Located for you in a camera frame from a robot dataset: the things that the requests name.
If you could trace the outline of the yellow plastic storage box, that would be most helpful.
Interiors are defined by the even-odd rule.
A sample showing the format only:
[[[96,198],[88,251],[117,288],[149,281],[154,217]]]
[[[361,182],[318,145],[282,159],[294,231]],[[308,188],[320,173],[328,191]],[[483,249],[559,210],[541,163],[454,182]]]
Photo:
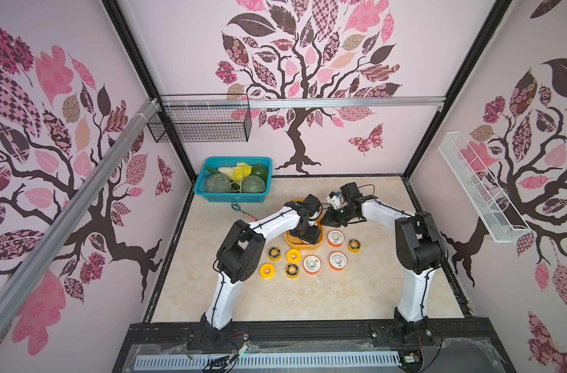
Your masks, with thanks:
[[[310,227],[318,228],[318,233],[319,233],[318,239],[314,243],[305,241],[302,238],[298,238],[296,236],[292,236],[289,232],[285,232],[285,239],[287,245],[290,248],[297,250],[316,250],[317,248],[319,248],[325,239],[324,228],[323,225],[321,224],[322,213],[323,213],[322,205],[317,205],[316,213],[314,213],[311,216],[311,219],[309,220]]]

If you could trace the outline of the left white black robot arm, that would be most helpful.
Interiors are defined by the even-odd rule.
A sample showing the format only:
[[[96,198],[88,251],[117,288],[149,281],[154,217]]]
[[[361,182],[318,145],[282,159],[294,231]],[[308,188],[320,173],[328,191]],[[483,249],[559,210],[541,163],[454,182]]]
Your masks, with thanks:
[[[310,194],[302,201],[288,201],[277,212],[256,222],[236,221],[222,242],[213,263],[218,282],[209,309],[201,317],[203,334],[214,346],[227,340],[227,326],[241,285],[257,270],[266,244],[288,232],[316,244],[322,230],[316,220],[322,211],[320,200]]]

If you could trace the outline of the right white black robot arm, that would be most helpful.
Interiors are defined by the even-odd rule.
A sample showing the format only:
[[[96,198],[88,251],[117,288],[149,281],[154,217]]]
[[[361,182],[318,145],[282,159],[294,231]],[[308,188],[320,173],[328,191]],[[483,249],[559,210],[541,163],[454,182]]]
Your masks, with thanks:
[[[420,337],[428,329],[432,279],[445,258],[432,215],[387,205],[372,194],[362,194],[356,183],[347,183],[339,192],[331,192],[327,203],[329,207],[322,225],[339,228],[375,221],[395,230],[396,253],[404,267],[404,281],[400,302],[394,310],[391,334],[399,344]]]

